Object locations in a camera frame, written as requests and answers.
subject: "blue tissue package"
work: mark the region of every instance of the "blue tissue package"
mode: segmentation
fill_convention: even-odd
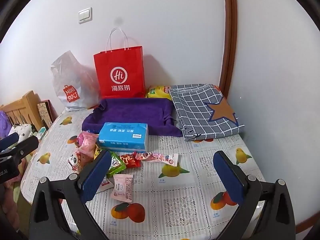
[[[106,122],[98,138],[101,148],[114,152],[147,152],[146,123]]]

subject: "white circle logo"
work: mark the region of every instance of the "white circle logo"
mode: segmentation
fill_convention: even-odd
[[[127,78],[127,71],[123,67],[114,67],[110,72],[111,80],[116,84],[123,84]]]

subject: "wooden headboard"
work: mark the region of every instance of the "wooden headboard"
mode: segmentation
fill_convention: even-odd
[[[33,124],[39,131],[43,124],[37,108],[38,102],[33,91],[29,91],[21,99],[6,106],[0,106],[0,110],[7,114],[12,125],[15,123]]]

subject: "white bag handle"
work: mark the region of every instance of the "white bag handle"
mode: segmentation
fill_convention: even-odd
[[[127,38],[127,35],[125,35],[125,33],[123,32],[123,30],[121,30],[120,28],[114,28],[110,35],[109,35],[109,38],[108,38],[108,41],[107,41],[107,45],[106,45],[106,52],[107,52],[107,47],[108,47],[108,43],[109,43],[109,40],[110,40],[110,51],[112,52],[112,48],[111,48],[111,34],[115,31],[115,30],[120,30],[123,34],[123,40],[124,40],[124,50],[125,50],[125,40],[127,39],[127,47],[129,49],[129,42],[128,42],[128,38]]]

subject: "white plastic bag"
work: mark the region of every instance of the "white plastic bag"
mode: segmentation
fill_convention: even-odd
[[[89,74],[71,51],[62,54],[51,65],[53,87],[67,111],[77,111],[99,103],[97,76]]]

